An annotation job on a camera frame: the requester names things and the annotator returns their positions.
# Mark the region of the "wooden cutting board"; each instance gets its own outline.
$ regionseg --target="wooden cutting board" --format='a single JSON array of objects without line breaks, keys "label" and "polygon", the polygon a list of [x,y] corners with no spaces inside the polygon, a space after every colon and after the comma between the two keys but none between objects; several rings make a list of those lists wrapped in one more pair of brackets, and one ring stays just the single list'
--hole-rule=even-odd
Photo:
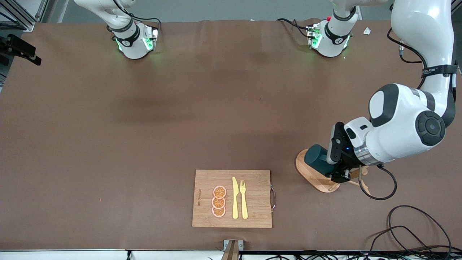
[{"label": "wooden cutting board", "polygon": [[[232,218],[233,185],[245,180],[247,188],[245,198],[249,218],[242,218],[241,193],[237,196],[239,218]],[[212,228],[272,228],[270,203],[270,171],[259,170],[196,170],[193,206],[193,227]],[[223,217],[212,214],[213,189],[216,186],[226,188],[226,213]]]}]

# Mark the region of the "orange slice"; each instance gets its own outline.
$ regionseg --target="orange slice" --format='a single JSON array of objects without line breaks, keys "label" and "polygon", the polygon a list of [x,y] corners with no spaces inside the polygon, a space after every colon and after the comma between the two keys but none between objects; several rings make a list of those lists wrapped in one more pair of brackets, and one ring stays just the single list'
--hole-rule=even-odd
[{"label": "orange slice", "polygon": [[215,209],[215,208],[212,208],[212,214],[215,216],[215,217],[222,217],[224,216],[226,213],[226,208],[223,207],[223,209]]},{"label": "orange slice", "polygon": [[215,198],[224,198],[226,196],[226,189],[223,186],[216,186],[213,189],[213,196]]},{"label": "orange slice", "polygon": [[212,206],[217,210],[223,209],[225,204],[226,201],[224,198],[212,198]]}]

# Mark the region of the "yellow knife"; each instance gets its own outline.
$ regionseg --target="yellow knife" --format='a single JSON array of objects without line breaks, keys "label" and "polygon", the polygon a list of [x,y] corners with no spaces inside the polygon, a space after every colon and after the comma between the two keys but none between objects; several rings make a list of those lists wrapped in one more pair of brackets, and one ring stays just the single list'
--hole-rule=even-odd
[{"label": "yellow knife", "polygon": [[232,178],[232,218],[237,219],[237,195],[239,194],[239,186],[237,185],[236,177]]}]

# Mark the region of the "yellow fork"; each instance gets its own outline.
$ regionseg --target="yellow fork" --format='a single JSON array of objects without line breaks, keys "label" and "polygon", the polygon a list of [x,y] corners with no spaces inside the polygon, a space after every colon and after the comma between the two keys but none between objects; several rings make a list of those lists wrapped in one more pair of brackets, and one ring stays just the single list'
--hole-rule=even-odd
[{"label": "yellow fork", "polygon": [[239,190],[242,195],[242,218],[247,219],[249,218],[249,213],[247,212],[247,202],[245,201],[245,180],[239,181]]}]

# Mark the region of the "black strap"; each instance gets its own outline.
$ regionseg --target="black strap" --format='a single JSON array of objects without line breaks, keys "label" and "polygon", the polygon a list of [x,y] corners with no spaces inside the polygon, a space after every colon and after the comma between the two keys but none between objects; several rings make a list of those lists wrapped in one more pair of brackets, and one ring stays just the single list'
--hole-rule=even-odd
[{"label": "black strap", "polygon": [[443,74],[444,77],[449,77],[450,74],[457,73],[457,65],[438,65],[434,67],[424,68],[422,70],[422,77],[431,75]]},{"label": "black strap", "polygon": [[139,36],[140,36],[140,28],[136,26],[136,31],[132,36],[125,38],[125,39],[116,37],[116,39],[123,46],[131,47],[133,43],[138,39]]},{"label": "black strap", "polygon": [[335,11],[334,11],[334,17],[335,17],[335,19],[337,19],[339,21],[346,22],[346,21],[349,21],[353,17],[353,15],[355,13],[356,13],[356,6],[353,6],[353,8],[351,8],[351,10],[350,10],[350,15],[348,15],[347,17],[340,17],[340,16],[335,14]]},{"label": "black strap", "polygon": [[109,27],[109,28],[113,32],[124,32],[124,31],[128,31],[128,29],[130,29],[130,27],[132,27],[132,24],[133,24],[133,19],[130,19],[130,22],[128,23],[128,25],[126,25],[123,28],[120,28],[120,29],[114,29],[114,28],[111,28],[111,27]]},{"label": "black strap", "polygon": [[332,44],[335,44],[335,45],[342,44],[348,38],[348,36],[350,36],[350,33],[348,33],[347,35],[344,35],[344,36],[339,36],[339,35],[333,34],[329,30],[329,22],[326,23],[326,26],[324,27],[324,31],[326,32],[327,38],[331,39]]}]

